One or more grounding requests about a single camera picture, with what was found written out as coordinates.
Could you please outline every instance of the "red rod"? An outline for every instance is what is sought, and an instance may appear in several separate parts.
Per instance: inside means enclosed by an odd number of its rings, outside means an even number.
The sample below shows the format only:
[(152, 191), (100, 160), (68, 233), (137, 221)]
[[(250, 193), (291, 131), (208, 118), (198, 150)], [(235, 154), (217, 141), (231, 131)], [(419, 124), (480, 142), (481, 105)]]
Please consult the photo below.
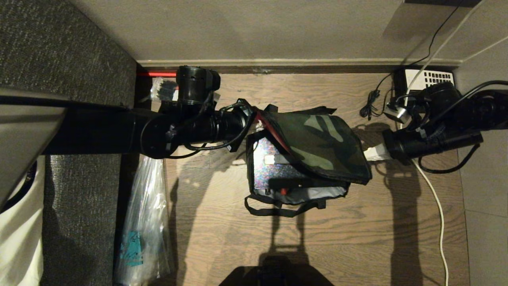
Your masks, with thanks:
[(138, 76), (151, 76), (151, 77), (176, 77), (176, 72), (140, 72)]

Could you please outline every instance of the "white cable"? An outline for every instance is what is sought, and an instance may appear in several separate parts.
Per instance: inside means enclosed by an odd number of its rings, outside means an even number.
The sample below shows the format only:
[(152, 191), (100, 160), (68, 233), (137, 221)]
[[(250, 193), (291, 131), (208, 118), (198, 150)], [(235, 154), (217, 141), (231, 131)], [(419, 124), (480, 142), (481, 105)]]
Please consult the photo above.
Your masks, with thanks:
[[(464, 17), (464, 19), (462, 19), (462, 21), (458, 24), (458, 26), (455, 28), (455, 30), (446, 38), (446, 40), (439, 46), (439, 48), (432, 54), (432, 56), (429, 58), (429, 60), (422, 66), (422, 68), (418, 71), (418, 73), (415, 75), (415, 77), (412, 79), (411, 83), (409, 84), (409, 86), (407, 87), (407, 92), (406, 92), (406, 95), (409, 95), (409, 92), (411, 91), (411, 87), (413, 85), (413, 83), (415, 82), (415, 80), (418, 78), (418, 76), (425, 70), (425, 68), (431, 63), (431, 61), (435, 58), (435, 56), (439, 53), (439, 51), (441, 51), (441, 49), (443, 49), (443, 47), (448, 43), (448, 41), (455, 35), (455, 33), (460, 29), (460, 27), (462, 27), (462, 25), (466, 22), (466, 20), (478, 9), (478, 7), (480, 7), (483, 3), (485, 2), (485, 0), (482, 0), (480, 1), (473, 9), (471, 9), (471, 11), (469, 11), (469, 13), (466, 14), (466, 16)], [(404, 99), (404, 105), (407, 106), (407, 101), (408, 101), (408, 97), (406, 97)], [(399, 129), (402, 129), (403, 128), (403, 124), (401, 123), (399, 125)], [(420, 172), (420, 174), (422, 174), (423, 178), (425, 179), (425, 181), (427, 182), (427, 184), (429, 185), (430, 187), (430, 190), (432, 190), (432, 194), (434, 195), (434, 198), (436, 199), (436, 203), (437, 203), (437, 207), (439, 208), (439, 217), (440, 217), (440, 220), (441, 220), (441, 230), (439, 232), (439, 252), (441, 253), (441, 259), (443, 260), (443, 265), (444, 265), (444, 280), (445, 280), (445, 286), (448, 286), (448, 280), (449, 280), (449, 273), (448, 273), (448, 264), (446, 263), (446, 258), (444, 257), (445, 256), (445, 253), (443, 251), (443, 236), (444, 236), (444, 229), (445, 229), (445, 219), (444, 219), (444, 215), (443, 215), (443, 209), (441, 207), (441, 202), (439, 201), (439, 198), (437, 197), (437, 194), (436, 194), (436, 191), (434, 190), (434, 186), (432, 186), (432, 184), (430, 183), (430, 180), (429, 178), (427, 177), (427, 175), (425, 175), (425, 173), (423, 172), (423, 170), (420, 168), (420, 166), (418, 166), (418, 163), (416, 162), (416, 160), (411, 160), (412, 163), (415, 165), (416, 169), (418, 170), (418, 172)]]

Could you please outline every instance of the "beige wall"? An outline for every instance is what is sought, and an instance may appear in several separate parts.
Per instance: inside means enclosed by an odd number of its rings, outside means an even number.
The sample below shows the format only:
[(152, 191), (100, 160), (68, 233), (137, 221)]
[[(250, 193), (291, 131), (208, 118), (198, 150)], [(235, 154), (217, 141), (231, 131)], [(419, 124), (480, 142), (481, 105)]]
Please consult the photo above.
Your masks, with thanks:
[[(508, 80), (508, 41), (465, 61), (456, 79), (462, 92), (488, 80)], [(508, 130), (482, 135), (485, 142), (460, 170), (471, 285), (508, 285)], [(469, 150), (460, 149), (459, 160)]]
[[(402, 0), (71, 2), (145, 66), (399, 64), (424, 56), (453, 10)], [(436, 47), (467, 11), (443, 27)], [(457, 65), (508, 36), (506, 11), (508, 1), (487, 0), (438, 58)]]

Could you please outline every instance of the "camouflage bag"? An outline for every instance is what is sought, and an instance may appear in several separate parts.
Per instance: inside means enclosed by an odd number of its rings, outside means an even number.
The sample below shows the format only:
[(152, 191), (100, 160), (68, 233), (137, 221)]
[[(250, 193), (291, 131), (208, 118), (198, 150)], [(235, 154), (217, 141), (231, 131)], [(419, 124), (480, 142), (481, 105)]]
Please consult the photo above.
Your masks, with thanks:
[[(360, 140), (334, 109), (277, 113), (276, 107), (258, 110), (265, 130), (247, 138), (247, 166), (251, 195), (245, 207), (253, 215), (293, 217), (326, 200), (345, 196), (351, 183), (372, 178)], [(277, 208), (254, 209), (255, 199)], [(281, 206), (300, 205), (297, 210)]]

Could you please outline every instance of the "clear plastic bag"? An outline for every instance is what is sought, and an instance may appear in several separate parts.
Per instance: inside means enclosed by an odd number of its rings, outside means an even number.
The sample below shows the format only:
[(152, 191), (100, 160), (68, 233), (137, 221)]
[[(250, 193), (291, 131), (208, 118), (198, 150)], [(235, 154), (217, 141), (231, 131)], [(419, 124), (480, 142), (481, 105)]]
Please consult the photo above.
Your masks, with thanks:
[(114, 272), (116, 283), (140, 285), (171, 273), (166, 207), (163, 160), (144, 157), (127, 208)]

